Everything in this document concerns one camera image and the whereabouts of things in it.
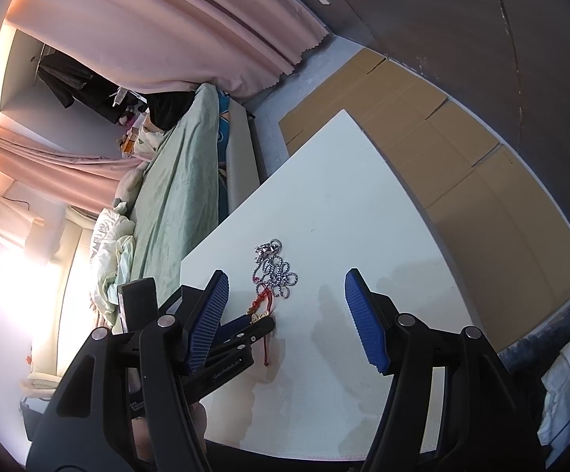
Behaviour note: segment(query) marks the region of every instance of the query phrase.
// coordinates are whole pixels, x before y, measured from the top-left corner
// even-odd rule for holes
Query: silver screw
[[[161,328],[166,328],[174,323],[176,323],[176,318],[174,318],[171,314],[165,314],[164,316],[158,318],[158,326]]]
[[[107,335],[108,335],[108,329],[104,328],[103,326],[100,326],[99,328],[95,328],[95,330],[92,331],[91,337],[94,340],[102,340]]]
[[[401,326],[412,326],[416,323],[414,316],[411,314],[399,314],[399,317],[396,320]]]
[[[479,339],[481,337],[481,331],[477,326],[467,326],[465,328],[465,334],[470,339]]]

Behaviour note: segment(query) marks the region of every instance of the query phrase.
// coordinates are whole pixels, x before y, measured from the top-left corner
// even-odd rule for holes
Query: table
[[[230,321],[255,298],[254,248],[272,238],[299,280],[288,299],[275,299],[270,366],[254,345],[255,364],[202,401],[205,436],[277,457],[363,459],[390,378],[368,364],[344,298],[346,272],[358,268],[372,291],[432,328],[478,322],[422,212],[344,110],[186,256],[182,283],[204,288],[214,270],[227,273]],[[422,451],[435,449],[443,378],[436,369]]]

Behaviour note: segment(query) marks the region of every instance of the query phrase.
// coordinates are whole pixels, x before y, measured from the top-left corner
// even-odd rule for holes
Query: brown wall
[[[516,149],[570,221],[570,0],[302,0],[333,32],[450,93]]]

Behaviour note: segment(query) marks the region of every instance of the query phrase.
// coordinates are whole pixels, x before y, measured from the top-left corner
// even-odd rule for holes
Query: cardboard
[[[289,154],[342,109],[430,216],[495,349],[570,299],[570,228],[532,173],[469,113],[362,50],[279,122]]]

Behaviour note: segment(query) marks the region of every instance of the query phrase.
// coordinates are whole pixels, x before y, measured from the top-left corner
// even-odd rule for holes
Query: red cord
[[[259,310],[259,307],[261,306],[261,302],[264,301],[265,298],[267,298],[267,305],[265,306],[265,312],[268,315],[271,314],[271,311],[272,311],[272,292],[270,291],[270,289],[268,289],[268,287],[265,284],[260,283],[259,278],[252,277],[252,281],[255,284],[260,284],[261,286],[263,286],[263,291],[261,291],[259,293],[259,295],[255,299],[255,301],[253,301],[252,305],[250,305],[250,308],[248,309],[248,314],[250,314],[250,315],[255,314]],[[263,338],[263,365],[265,365],[265,367],[270,365],[270,362],[267,360],[267,337],[268,337],[268,335]]]

